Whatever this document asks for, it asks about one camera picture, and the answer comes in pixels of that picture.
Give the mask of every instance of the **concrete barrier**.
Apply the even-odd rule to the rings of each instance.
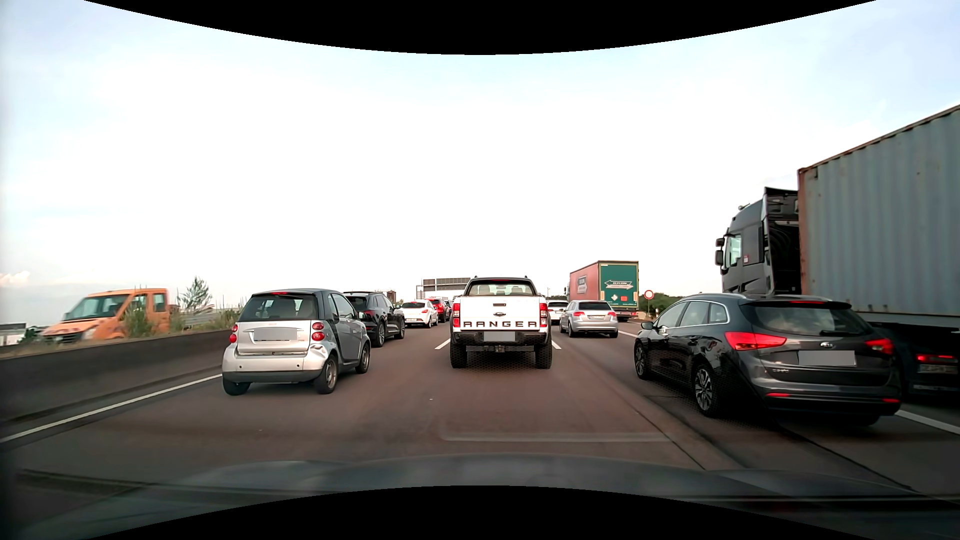
[[[29,420],[216,368],[229,335],[204,331],[2,358],[0,421]]]

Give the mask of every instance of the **white pickup truck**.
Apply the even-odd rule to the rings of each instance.
[[[453,301],[450,365],[467,367],[467,352],[533,351],[539,369],[553,364],[546,298],[530,279],[477,278]]]

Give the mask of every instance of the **silver audi hatchback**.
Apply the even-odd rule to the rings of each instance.
[[[347,369],[370,369],[369,319],[335,290],[254,294],[224,351],[224,390],[239,396],[254,382],[312,381],[318,393],[329,394]]]

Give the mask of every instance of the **green truck trailer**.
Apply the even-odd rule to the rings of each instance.
[[[621,322],[636,317],[640,307],[639,261],[598,260],[570,272],[566,298],[602,300],[610,304]]]

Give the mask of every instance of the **asphalt road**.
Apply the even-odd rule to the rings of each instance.
[[[960,490],[960,434],[900,416],[869,428],[771,423],[749,411],[709,419],[681,388],[636,377],[631,334],[639,325],[620,329],[616,339],[570,338],[554,327],[550,370],[536,369],[532,354],[471,354],[467,369],[454,370],[445,325],[410,328],[405,339],[373,349],[368,373],[343,374],[326,396],[309,384],[255,384],[231,397],[214,370],[8,426],[4,437],[36,430],[0,448],[19,472],[15,517],[25,525],[139,482],[252,461],[473,452],[781,469],[930,494]],[[113,408],[45,427],[104,407]],[[950,407],[904,409],[960,426]]]

